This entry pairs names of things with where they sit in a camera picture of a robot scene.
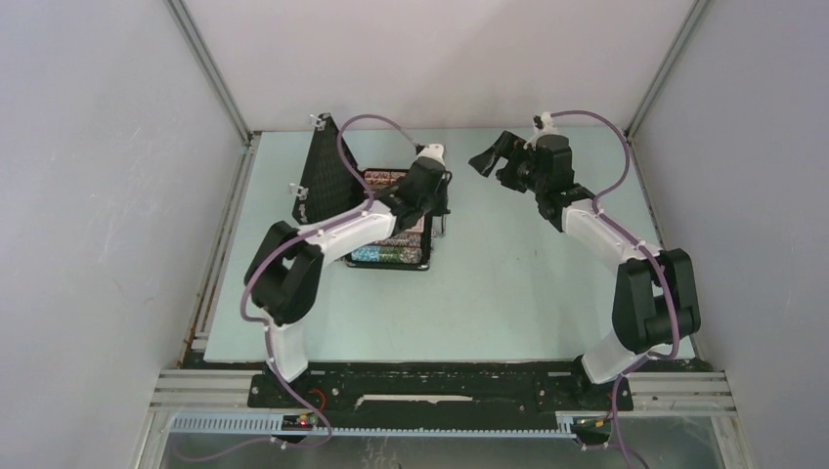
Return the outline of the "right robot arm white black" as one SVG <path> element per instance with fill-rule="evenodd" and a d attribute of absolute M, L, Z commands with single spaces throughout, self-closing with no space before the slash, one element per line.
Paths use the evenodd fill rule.
<path fill-rule="evenodd" d="M 633 236 L 607 216 L 596 195 L 577 183 L 567 137 L 546 133 L 526 141 L 504 131 L 469 165 L 502 186 L 531 192 L 540 215 L 593 252 L 616 277 L 611 330 L 579 360 L 568 383 L 572 402 L 593 408 L 607 382 L 652 357 L 674 358 L 679 342 L 699 331 L 693 264 L 682 249 L 664 250 Z"/>

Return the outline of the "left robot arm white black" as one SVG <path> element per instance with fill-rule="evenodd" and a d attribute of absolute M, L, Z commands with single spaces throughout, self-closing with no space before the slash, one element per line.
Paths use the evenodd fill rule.
<path fill-rule="evenodd" d="M 419 155 L 405 176 L 365 204 L 317 224 L 277 222 L 266 233 L 244 278 L 240 314 L 262 324 L 267 362 L 276 374 L 272 395 L 298 406 L 309 394 L 304 318 L 322 272 L 354 250 L 413 228 L 436 210 L 449 182 L 443 158 Z"/>

